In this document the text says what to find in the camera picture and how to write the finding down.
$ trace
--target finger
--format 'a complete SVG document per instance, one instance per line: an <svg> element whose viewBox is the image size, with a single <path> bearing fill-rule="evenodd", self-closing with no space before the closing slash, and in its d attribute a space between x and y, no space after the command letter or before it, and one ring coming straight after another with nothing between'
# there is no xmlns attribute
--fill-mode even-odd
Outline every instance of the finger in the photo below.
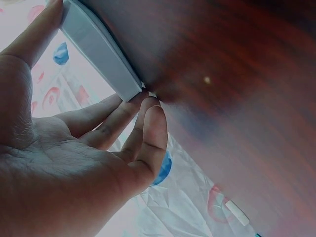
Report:
<svg viewBox="0 0 316 237"><path fill-rule="evenodd" d="M31 69L57 33L62 15L63 1L51 0L32 24L0 54L20 58Z"/></svg>
<svg viewBox="0 0 316 237"><path fill-rule="evenodd" d="M72 136L79 138L100 125L121 102L120 97L114 94L97 104L81 110L65 112L56 117L67 125Z"/></svg>
<svg viewBox="0 0 316 237"><path fill-rule="evenodd" d="M134 129L132 130L130 136L124 143L122 150L116 153L125 162L132 162L137 157L143 143L143 128L145 114L150 107L155 105L160 106L159 100L155 97L148 97L143 101L139 110L139 114Z"/></svg>
<svg viewBox="0 0 316 237"><path fill-rule="evenodd" d="M135 117L146 97L148 92L143 91L131 101L122 102L96 130L83 135L80 138L82 142L91 147L107 150Z"/></svg>
<svg viewBox="0 0 316 237"><path fill-rule="evenodd" d="M144 121L144 138L136 161L128 164L134 171L136 190L146 189L158 175L168 142L167 122L163 109L153 106L147 110Z"/></svg>

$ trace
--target blue polka dot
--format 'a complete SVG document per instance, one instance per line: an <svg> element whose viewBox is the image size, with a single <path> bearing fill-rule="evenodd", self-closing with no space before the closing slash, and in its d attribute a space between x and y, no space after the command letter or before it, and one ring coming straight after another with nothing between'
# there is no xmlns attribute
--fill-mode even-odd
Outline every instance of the blue polka dot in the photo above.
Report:
<svg viewBox="0 0 316 237"><path fill-rule="evenodd" d="M63 42L59 47L55 50L53 60L58 65L65 65L69 59L68 49L66 42Z"/></svg>
<svg viewBox="0 0 316 237"><path fill-rule="evenodd" d="M152 186L160 184L168 176L171 170L171 165L172 165L171 156L169 152L167 151L166 155L163 158L159 175L153 181Z"/></svg>

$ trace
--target hand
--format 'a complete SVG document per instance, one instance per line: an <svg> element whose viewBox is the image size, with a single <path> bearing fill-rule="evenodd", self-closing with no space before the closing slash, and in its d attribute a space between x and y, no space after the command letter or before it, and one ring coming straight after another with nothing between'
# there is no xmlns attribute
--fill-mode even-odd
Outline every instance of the hand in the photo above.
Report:
<svg viewBox="0 0 316 237"><path fill-rule="evenodd" d="M96 235L151 184L166 151L165 115L147 92L128 103L113 95L79 111L31 118L30 70L62 10L61 0L51 2L0 53L1 236ZM138 111L122 151L106 152Z"/></svg>

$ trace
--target white plastic piece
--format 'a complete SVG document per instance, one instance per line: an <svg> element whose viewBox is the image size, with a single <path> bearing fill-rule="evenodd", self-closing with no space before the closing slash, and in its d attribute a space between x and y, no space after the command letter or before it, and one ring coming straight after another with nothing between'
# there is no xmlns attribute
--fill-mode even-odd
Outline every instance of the white plastic piece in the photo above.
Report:
<svg viewBox="0 0 316 237"><path fill-rule="evenodd" d="M78 0L64 1L60 29L122 100L129 101L142 91L141 81L111 34Z"/></svg>
<svg viewBox="0 0 316 237"><path fill-rule="evenodd" d="M229 211L232 212L234 216L236 216L236 218L242 223L242 225L246 226L249 224L250 221L248 217L231 200L226 203L226 207Z"/></svg>

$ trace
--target reddish-brown wood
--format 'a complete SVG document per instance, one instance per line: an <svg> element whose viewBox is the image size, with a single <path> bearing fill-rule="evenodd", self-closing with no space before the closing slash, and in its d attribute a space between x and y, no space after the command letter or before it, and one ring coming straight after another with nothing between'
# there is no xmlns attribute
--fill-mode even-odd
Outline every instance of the reddish-brown wood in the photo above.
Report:
<svg viewBox="0 0 316 237"><path fill-rule="evenodd" d="M316 3L82 0L267 237L316 236Z"/></svg>

